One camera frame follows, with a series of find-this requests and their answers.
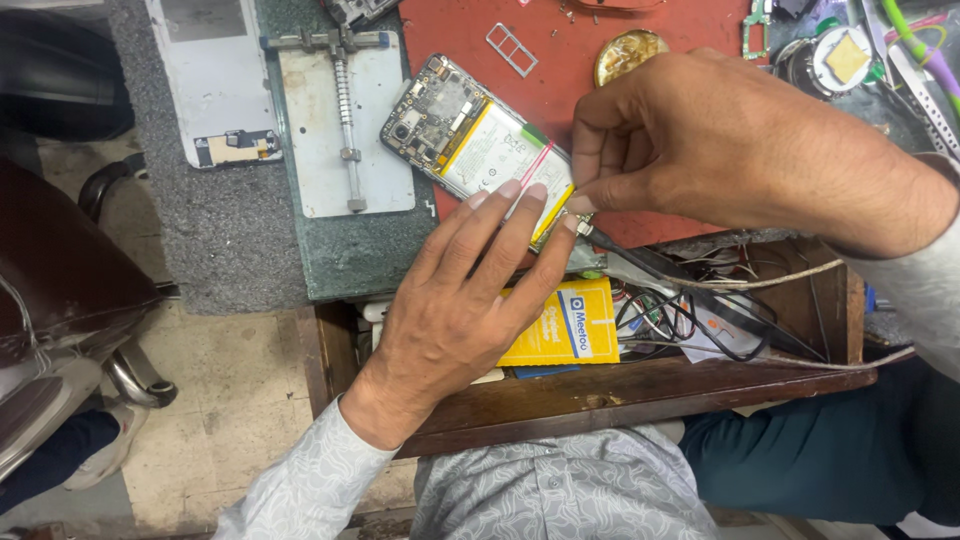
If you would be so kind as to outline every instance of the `brown leather chair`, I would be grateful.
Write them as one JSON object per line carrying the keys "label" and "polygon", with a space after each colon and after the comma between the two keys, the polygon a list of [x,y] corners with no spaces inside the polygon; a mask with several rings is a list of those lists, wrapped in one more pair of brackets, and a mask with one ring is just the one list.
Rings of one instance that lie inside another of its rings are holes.
{"label": "brown leather chair", "polygon": [[[122,174],[115,165],[111,174]],[[161,299],[77,204],[0,159],[0,479],[73,414],[104,369],[141,405],[176,397],[149,364],[132,371],[118,350]]]}

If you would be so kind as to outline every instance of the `white sneaker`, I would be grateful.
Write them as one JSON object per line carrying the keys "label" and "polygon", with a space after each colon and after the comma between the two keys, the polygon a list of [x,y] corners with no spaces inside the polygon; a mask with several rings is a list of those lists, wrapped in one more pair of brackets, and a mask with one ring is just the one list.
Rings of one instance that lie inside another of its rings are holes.
{"label": "white sneaker", "polygon": [[107,412],[116,418],[120,425],[120,434],[113,442],[84,461],[77,472],[63,483],[63,487],[68,491],[93,487],[100,480],[115,473],[127,459],[133,438],[150,415],[147,407],[123,402],[117,403]]}

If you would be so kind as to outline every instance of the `wooden drawer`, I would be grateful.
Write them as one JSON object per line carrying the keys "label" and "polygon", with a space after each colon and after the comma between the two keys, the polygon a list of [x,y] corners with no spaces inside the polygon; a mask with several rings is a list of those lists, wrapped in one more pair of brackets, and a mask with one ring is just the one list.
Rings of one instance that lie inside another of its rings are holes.
{"label": "wooden drawer", "polygon": [[[814,266],[835,258],[815,240],[797,246]],[[786,242],[751,246],[754,258],[787,259],[806,268]],[[760,268],[762,279],[783,272]],[[813,278],[831,361],[862,363],[863,281],[846,266]],[[809,279],[766,289],[757,297],[780,323],[823,351]],[[345,392],[360,366],[354,350],[356,312],[344,303],[298,311],[300,340],[314,416]],[[400,457],[563,435],[744,405],[852,390],[876,381],[875,370],[830,371],[772,360],[749,364],[712,359],[691,364],[685,356],[633,364],[582,366],[580,371],[528,380],[475,384],[443,400],[411,437]]]}

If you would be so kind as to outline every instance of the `sim card tray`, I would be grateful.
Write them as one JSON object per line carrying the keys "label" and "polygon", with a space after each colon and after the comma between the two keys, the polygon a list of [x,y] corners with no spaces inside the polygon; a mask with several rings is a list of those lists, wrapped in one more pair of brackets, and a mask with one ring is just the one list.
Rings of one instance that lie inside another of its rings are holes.
{"label": "sim card tray", "polygon": [[[490,36],[492,36],[493,33],[496,32],[497,30],[502,30],[505,36],[503,39],[500,40],[499,43],[494,43],[493,40],[490,39]],[[509,55],[507,53],[504,53],[503,49],[500,48],[500,46],[506,43],[507,41],[512,41],[515,45],[514,50],[511,51]],[[530,51],[528,51],[527,48],[524,47],[522,43],[520,43],[519,39],[514,37],[514,35],[511,34],[509,30],[507,30],[506,26],[503,26],[502,22],[496,23],[493,29],[490,30],[490,32],[487,34],[487,43],[489,43],[496,52],[500,53],[500,56],[503,57],[503,60],[507,61],[507,63],[512,65],[516,70],[516,72],[520,74],[520,77],[523,77],[524,79],[526,79],[527,75],[529,75],[530,72],[533,71],[534,66],[537,65],[537,62],[539,62],[539,60],[534,58],[534,56],[530,54]],[[516,54],[516,51],[520,51],[521,53],[526,55],[528,59],[530,59],[530,62],[531,62],[530,67],[527,67],[524,70],[519,65],[516,65],[516,62],[514,62],[513,60],[513,55]]]}

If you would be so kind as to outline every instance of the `tiled floor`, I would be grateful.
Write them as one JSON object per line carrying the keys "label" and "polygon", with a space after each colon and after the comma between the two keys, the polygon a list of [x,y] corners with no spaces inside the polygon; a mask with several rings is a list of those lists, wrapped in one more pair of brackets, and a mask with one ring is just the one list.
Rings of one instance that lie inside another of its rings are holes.
{"label": "tiled floor", "polygon": [[[103,143],[40,141],[38,151],[46,179],[76,199],[90,174],[138,145],[131,132]],[[114,187],[101,229],[155,281],[171,279],[149,180]],[[123,467],[137,534],[212,530],[221,508],[312,421],[293,311],[208,317],[169,301],[137,338],[180,389],[172,405],[152,412]],[[415,471],[416,460],[394,463],[357,511],[413,505]]]}

